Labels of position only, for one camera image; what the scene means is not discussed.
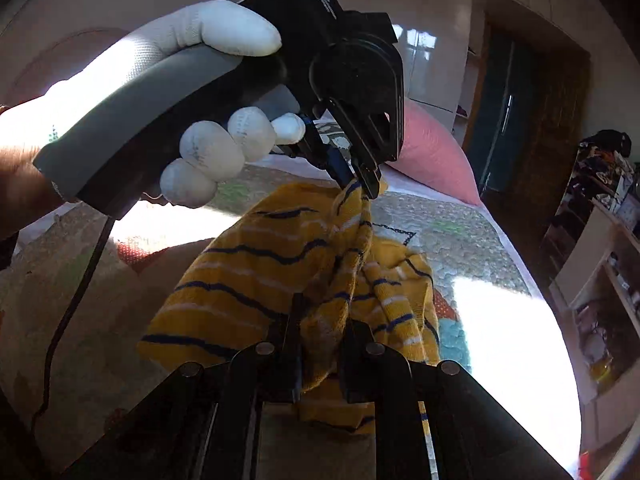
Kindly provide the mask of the white gloved left hand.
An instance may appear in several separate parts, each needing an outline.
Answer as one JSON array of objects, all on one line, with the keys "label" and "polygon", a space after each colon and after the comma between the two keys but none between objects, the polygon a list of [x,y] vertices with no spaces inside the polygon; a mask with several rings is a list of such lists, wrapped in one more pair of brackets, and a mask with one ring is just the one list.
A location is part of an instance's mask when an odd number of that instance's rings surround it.
[{"label": "white gloved left hand", "polygon": [[[1,114],[1,226],[17,231],[64,202],[36,169],[34,159],[107,96],[185,48],[206,44],[239,56],[267,56],[281,47],[277,29],[257,13],[228,0],[186,6],[117,41],[82,72],[54,84],[44,96]],[[220,182],[237,176],[277,144],[303,139],[302,118],[270,120],[258,107],[232,114],[229,125],[196,122],[183,133],[179,157],[160,177],[160,192],[174,205],[207,204]]]}]

